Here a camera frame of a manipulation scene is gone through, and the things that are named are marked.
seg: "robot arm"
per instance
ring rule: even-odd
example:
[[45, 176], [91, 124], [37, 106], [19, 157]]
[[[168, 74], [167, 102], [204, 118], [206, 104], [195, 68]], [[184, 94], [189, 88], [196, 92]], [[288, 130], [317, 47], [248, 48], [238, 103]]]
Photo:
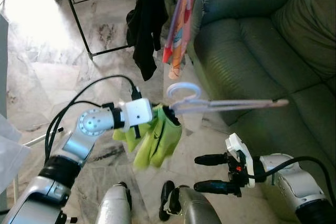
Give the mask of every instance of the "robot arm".
[[229, 182], [208, 180], [198, 182], [194, 189], [204, 193], [234, 194], [241, 197], [241, 187], [255, 183], [268, 183], [280, 189], [290, 209], [301, 223], [336, 223], [336, 211], [327, 201], [315, 179], [299, 163], [290, 164], [265, 177], [265, 172], [292, 159], [286, 154], [252, 157], [241, 139], [234, 133], [226, 140], [228, 152], [200, 156], [195, 163], [201, 165], [228, 164]]
[[88, 110], [79, 117], [73, 132], [65, 137], [62, 146], [29, 183], [3, 224], [65, 223], [67, 217], [61, 208], [99, 136], [110, 129], [122, 128], [126, 132], [132, 126], [152, 120], [148, 99], [119, 105], [118, 108], [109, 104], [103, 109]]

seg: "white plastic hanger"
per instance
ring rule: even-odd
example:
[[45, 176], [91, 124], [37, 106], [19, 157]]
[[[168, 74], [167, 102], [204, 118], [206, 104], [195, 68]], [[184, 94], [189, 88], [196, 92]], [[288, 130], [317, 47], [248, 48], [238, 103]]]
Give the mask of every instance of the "white plastic hanger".
[[280, 100], [219, 100], [207, 101], [201, 100], [201, 89], [196, 84], [190, 82], [178, 82], [167, 88], [167, 96], [173, 98], [173, 94], [180, 89], [189, 89], [195, 92], [181, 100], [170, 105], [175, 115], [186, 113], [202, 113], [229, 110], [262, 109], [269, 107], [285, 106], [289, 102], [286, 99]]

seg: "green sofa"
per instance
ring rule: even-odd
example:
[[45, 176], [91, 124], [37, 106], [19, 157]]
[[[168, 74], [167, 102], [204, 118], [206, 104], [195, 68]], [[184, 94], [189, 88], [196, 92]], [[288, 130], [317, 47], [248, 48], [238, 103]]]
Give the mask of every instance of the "green sofa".
[[[172, 15], [177, 0], [165, 0]], [[253, 155], [322, 161], [336, 192], [336, 0], [195, 0], [187, 47], [212, 99], [288, 99], [283, 108], [225, 112]], [[302, 162], [328, 195], [321, 169]], [[296, 222], [263, 187], [282, 222]]]

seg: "cable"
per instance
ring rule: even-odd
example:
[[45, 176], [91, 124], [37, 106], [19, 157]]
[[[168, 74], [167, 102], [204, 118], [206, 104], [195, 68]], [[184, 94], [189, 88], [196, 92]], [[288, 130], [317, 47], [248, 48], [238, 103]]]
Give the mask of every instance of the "cable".
[[109, 79], [109, 78], [115, 78], [115, 77], [122, 77], [122, 78], [125, 78], [126, 80], [128, 80], [128, 82], [130, 83], [131, 87], [132, 87], [132, 92], [137, 92], [137, 89], [136, 89], [136, 86], [134, 85], [133, 81], [128, 78], [127, 76], [124, 76], [122, 74], [114, 74], [114, 75], [111, 75], [111, 76], [107, 76], [107, 77], [103, 77], [103, 78], [100, 78], [92, 83], [90, 83], [89, 85], [87, 85], [84, 89], [82, 89], [69, 103], [68, 105], [63, 109], [61, 110], [55, 117], [54, 119], [52, 120], [52, 122], [50, 123], [49, 127], [48, 127], [48, 130], [47, 130], [47, 133], [46, 133], [46, 138], [45, 138], [45, 163], [49, 160], [49, 157], [50, 157], [50, 153], [51, 153], [51, 148], [52, 148], [52, 144], [54, 143], [54, 139], [55, 139], [55, 135], [57, 133], [57, 129], [58, 129], [58, 126], [63, 118], [63, 116], [65, 115], [65, 113], [68, 111], [68, 109], [75, 104], [75, 100], [85, 91], [87, 90], [90, 86], [94, 85], [95, 83], [99, 82], [99, 81], [102, 81], [102, 80], [106, 80], [106, 79]]
[[91, 105], [96, 106], [96, 107], [101, 107], [101, 105], [99, 105], [99, 104], [96, 104], [96, 103], [90, 102], [90, 101], [85, 101], [85, 100], [80, 100], [80, 101], [74, 102], [72, 105], [75, 105], [77, 103], [88, 103], [88, 104], [91, 104]]
[[6, 214], [8, 214], [9, 211], [10, 211], [10, 209], [2, 210], [2, 211], [0, 211], [0, 215], [6, 215]]
[[309, 157], [309, 156], [294, 157], [294, 158], [292, 158], [292, 159], [290, 159], [288, 161], [283, 162], [282, 164], [276, 166], [275, 168], [273, 168], [273, 169], [271, 169], [271, 170], [269, 170], [269, 171], [267, 171], [265, 173], [258, 174], [258, 175], [250, 175], [250, 174], [248, 174], [247, 176], [249, 178], [253, 178], [253, 179], [265, 178], [265, 177], [267, 177], [269, 175], [272, 175], [272, 174], [278, 172], [279, 170], [285, 168], [288, 165], [291, 165], [293, 163], [300, 162], [300, 161], [312, 161], [312, 162], [317, 163], [321, 167], [321, 169], [322, 169], [322, 171], [324, 173], [324, 177], [326, 179], [325, 182], [327, 183], [327, 188], [328, 188], [328, 192], [329, 192], [329, 195], [330, 195], [330, 199], [331, 199], [332, 205], [334, 207], [336, 207], [335, 195], [334, 195], [333, 190], [332, 190], [331, 179], [330, 179], [328, 170], [325, 167], [325, 165], [321, 161], [319, 161], [317, 158]]

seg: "yellow-green cloth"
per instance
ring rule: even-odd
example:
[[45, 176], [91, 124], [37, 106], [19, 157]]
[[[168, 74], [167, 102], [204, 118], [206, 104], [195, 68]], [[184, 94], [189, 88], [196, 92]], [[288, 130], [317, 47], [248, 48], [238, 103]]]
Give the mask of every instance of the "yellow-green cloth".
[[153, 120], [147, 124], [139, 125], [142, 138], [135, 139], [134, 129], [123, 133], [115, 130], [115, 140], [126, 141], [129, 151], [143, 139], [143, 143], [135, 157], [134, 166], [146, 168], [149, 165], [160, 167], [167, 156], [171, 156], [181, 138], [182, 127], [175, 125], [164, 113], [162, 104], [153, 108]]

